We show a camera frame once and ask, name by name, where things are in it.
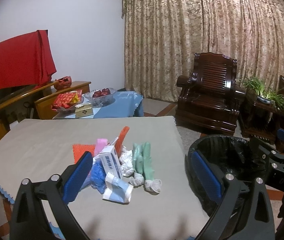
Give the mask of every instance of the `beige curtain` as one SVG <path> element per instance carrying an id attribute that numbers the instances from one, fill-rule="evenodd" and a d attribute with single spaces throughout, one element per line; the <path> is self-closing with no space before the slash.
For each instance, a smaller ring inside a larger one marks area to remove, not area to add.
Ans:
<path id="1" fill-rule="evenodd" d="M 238 60 L 237 78 L 277 88 L 284 75 L 284 0 L 127 0 L 125 87 L 176 101 L 195 52 Z"/>

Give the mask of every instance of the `yellow packaging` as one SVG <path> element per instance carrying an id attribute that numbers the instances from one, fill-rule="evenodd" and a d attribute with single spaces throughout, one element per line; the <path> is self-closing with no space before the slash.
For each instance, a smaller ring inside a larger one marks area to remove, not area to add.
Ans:
<path id="1" fill-rule="evenodd" d="M 93 115 L 93 108 L 91 103 L 84 103 L 75 107 L 75 118 Z"/>

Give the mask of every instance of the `black trash bag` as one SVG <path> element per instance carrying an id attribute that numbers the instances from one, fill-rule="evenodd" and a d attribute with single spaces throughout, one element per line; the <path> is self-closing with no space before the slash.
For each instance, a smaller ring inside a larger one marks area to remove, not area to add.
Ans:
<path id="1" fill-rule="evenodd" d="M 191 157 L 195 151 L 200 151 L 209 163 L 217 165 L 224 174 L 233 174 L 246 184 L 250 184 L 256 177 L 264 177 L 265 162 L 251 151 L 249 141 L 226 135 L 208 135 L 196 140 L 186 156 L 186 173 L 190 187 L 208 216 L 213 214 L 218 205 L 207 196 L 192 168 Z M 243 202 L 244 199 L 237 200 L 233 213 L 242 207 Z"/>

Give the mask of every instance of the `metal bolt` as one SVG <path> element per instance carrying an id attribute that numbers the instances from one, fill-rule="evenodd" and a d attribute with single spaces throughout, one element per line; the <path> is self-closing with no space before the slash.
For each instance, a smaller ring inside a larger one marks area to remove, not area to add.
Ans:
<path id="1" fill-rule="evenodd" d="M 29 184 L 30 180 L 29 179 L 23 179 L 22 184 L 27 185 Z"/>
<path id="2" fill-rule="evenodd" d="M 225 177 L 228 180 L 233 180 L 234 179 L 234 176 L 232 174 L 230 174 L 230 173 L 226 174 Z"/>
<path id="3" fill-rule="evenodd" d="M 256 181 L 257 181 L 258 184 L 262 184 L 263 183 L 263 179 L 261 179 L 261 178 L 256 178 Z"/>
<path id="4" fill-rule="evenodd" d="M 51 180 L 57 181 L 59 178 L 60 178 L 60 176 L 58 174 L 54 174 L 54 175 L 52 175 Z"/>

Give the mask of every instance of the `alcohol pad box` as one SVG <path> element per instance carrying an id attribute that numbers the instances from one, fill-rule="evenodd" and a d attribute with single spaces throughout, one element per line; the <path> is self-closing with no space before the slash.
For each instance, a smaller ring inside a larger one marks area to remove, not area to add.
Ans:
<path id="1" fill-rule="evenodd" d="M 122 179 L 123 173 L 114 145 L 105 146 L 98 156 L 106 174 L 109 172 L 115 177 Z"/>

